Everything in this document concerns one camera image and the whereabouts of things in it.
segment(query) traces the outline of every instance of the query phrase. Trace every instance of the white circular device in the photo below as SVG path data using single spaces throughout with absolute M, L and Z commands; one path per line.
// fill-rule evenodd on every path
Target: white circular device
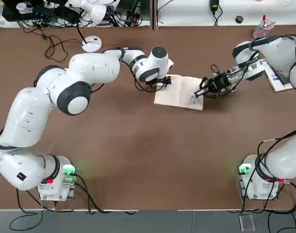
M 83 96 L 76 97 L 69 102 L 68 112 L 74 115 L 80 114 L 87 108 L 87 105 L 88 105 L 88 100 L 85 97 Z
M 19 11 L 19 13 L 21 14 L 26 14 L 29 12 L 29 8 L 27 7 L 27 4 L 25 4 L 24 2 L 18 3 L 16 5 L 16 9 Z
M 82 49 L 85 52 L 97 52 L 103 45 L 101 39 L 95 35 L 91 35 L 85 38 L 86 43 L 82 42 Z

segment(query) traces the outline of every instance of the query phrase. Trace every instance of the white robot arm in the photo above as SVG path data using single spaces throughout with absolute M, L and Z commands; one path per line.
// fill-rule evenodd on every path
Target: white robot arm
M 238 45 L 233 55 L 243 63 L 248 62 L 247 54 L 260 51 L 265 61 L 276 72 L 288 78 L 296 90 L 296 35 L 271 36 L 257 39 L 253 42 L 243 42 Z M 260 162 L 258 155 L 249 155 L 240 166 L 239 182 L 241 193 L 249 184 L 247 197 L 249 199 L 274 199 L 278 191 L 279 179 L 296 178 L 296 133 L 278 149 L 270 152 Z
M 159 56 L 159 50 L 165 55 Z M 77 54 L 71 58 L 68 70 L 45 67 L 34 87 L 17 94 L 0 132 L 0 174 L 11 185 L 19 190 L 38 186 L 42 200 L 66 200 L 70 196 L 74 186 L 67 176 L 67 170 L 74 171 L 70 161 L 63 156 L 33 154 L 24 148 L 41 139 L 54 107 L 70 116 L 82 113 L 90 101 L 91 86 L 114 81 L 120 61 L 129 65 L 139 81 L 164 79 L 172 66 L 161 47 L 153 48 L 148 58 L 141 50 L 131 48 Z

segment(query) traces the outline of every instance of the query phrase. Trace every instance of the black joint cap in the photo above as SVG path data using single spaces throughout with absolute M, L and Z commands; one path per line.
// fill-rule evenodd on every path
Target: black joint cap
M 69 115 L 69 116 L 75 116 L 78 114 L 71 114 L 68 111 L 68 105 L 69 103 L 76 97 L 85 97 L 87 99 L 87 104 L 89 104 L 90 101 L 90 95 L 91 95 L 91 88 L 90 85 L 83 81 L 78 81 L 71 86 L 68 86 L 65 90 L 63 90 L 58 98 L 57 98 L 57 107 L 60 111 L 63 113 Z
M 152 49 L 152 54 L 153 54 L 153 56 L 155 56 L 156 58 L 164 58 L 164 57 L 166 57 L 166 55 L 167 55 L 167 51 L 166 51 L 166 49 L 164 49 L 163 47 L 159 47 L 159 46 L 157 46 L 157 47 L 154 47 L 153 49 Z
M 147 70 L 145 72 L 143 72 L 140 76 L 139 76 L 139 81 L 141 82 L 145 82 L 147 78 L 149 78 L 151 75 L 154 75 L 154 74 L 158 74 L 159 73 L 159 68 L 156 67 L 156 68 L 153 68 L 153 69 L 150 69 L 150 70 Z

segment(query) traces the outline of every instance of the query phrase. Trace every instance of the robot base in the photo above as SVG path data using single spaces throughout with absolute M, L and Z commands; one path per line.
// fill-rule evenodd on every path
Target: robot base
M 77 168 L 73 167 L 70 160 L 64 156 L 57 156 L 60 162 L 58 175 L 53 183 L 39 184 L 37 186 L 41 200 L 63 201 L 74 199 L 76 176 L 68 176 L 66 167 L 72 167 L 77 174 Z
M 246 186 L 249 181 L 249 178 L 255 169 L 255 160 L 257 158 L 257 155 L 249 155 L 247 156 L 242 165 L 239 167 L 248 167 L 248 172 L 244 175 L 238 174 L 238 184 L 239 184 L 239 190 L 240 190 L 240 195 L 243 200 L 245 192 L 246 192 Z M 267 200 L 268 195 L 270 194 L 270 191 L 272 189 L 272 185 L 274 185 L 272 193 L 270 195 L 269 200 L 274 200 L 277 196 L 277 191 L 279 187 L 278 182 L 270 183 L 265 180 L 263 180 L 257 172 L 254 173 L 252 177 L 252 181 L 249 183 L 248 189 L 247 189 L 247 195 L 246 198 L 251 200 Z
M 82 42 L 82 48 L 85 52 L 97 52 L 103 45 L 101 39 L 97 36 L 91 35 L 85 38 L 86 42 Z

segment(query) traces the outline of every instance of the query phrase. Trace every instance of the power adapter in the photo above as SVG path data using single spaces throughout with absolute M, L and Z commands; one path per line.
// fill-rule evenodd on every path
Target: power adapter
M 218 10 L 219 0 L 210 0 L 210 10 L 213 15 Z

